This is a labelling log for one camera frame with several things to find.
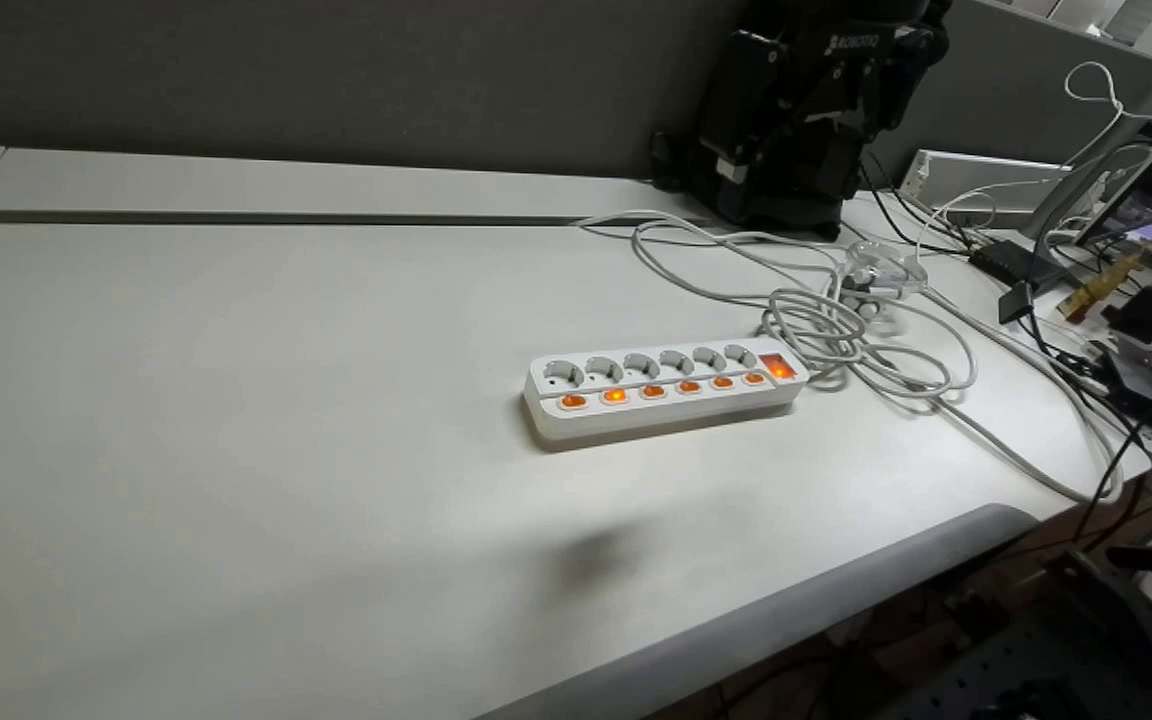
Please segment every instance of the black equipment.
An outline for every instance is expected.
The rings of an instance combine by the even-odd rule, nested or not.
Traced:
[[[754,228],[838,236],[861,153],[947,52],[954,0],[754,0],[656,183]]]
[[[885,720],[1139,720],[1152,716],[1152,603],[1128,576],[1061,557],[1002,637],[954,658]]]

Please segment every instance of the power strip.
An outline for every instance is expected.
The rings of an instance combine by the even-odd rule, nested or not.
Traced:
[[[623,439],[787,413],[809,367],[779,339],[535,357],[524,402],[545,443]]]

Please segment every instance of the black device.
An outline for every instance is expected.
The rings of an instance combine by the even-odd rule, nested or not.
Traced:
[[[1152,603],[1091,557],[1061,557],[991,638],[879,713],[885,720],[1152,716]]]
[[[1002,295],[1002,322],[1015,322],[1024,316],[1031,316],[1031,295],[1036,288],[1027,281],[1015,281],[1013,290]],[[1053,361],[1053,367],[1073,378],[1077,389],[1091,389],[1103,402],[1113,402],[1124,416],[1136,416],[1139,424],[1152,427],[1152,367],[1109,350],[1103,344],[1096,344],[1096,361],[1061,350],[1042,344]]]
[[[656,183],[754,228],[842,232],[861,153],[947,52],[947,0],[754,0]]]
[[[967,262],[975,262],[981,273],[987,273],[1004,285],[1027,285],[1031,295],[1045,295],[1050,288],[1073,281],[1067,268],[1061,268],[1036,253],[1024,253],[1020,244],[1008,244],[1008,238],[991,238],[991,244],[975,248],[967,254]]]

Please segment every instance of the white table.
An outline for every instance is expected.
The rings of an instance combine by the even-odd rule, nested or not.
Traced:
[[[577,228],[0,228],[0,720],[634,716],[1067,506],[865,389],[532,443],[532,357],[750,328]],[[967,413],[1091,486],[1063,395],[971,349]]]
[[[540,220],[677,206],[677,195],[612,174],[282,165],[216,156],[121,156],[12,148],[0,217],[321,217],[321,220]]]

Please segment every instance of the white power strip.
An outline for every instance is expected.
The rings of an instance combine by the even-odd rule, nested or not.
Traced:
[[[524,402],[540,439],[622,439],[787,413],[809,367],[779,339],[714,339],[535,357]]]

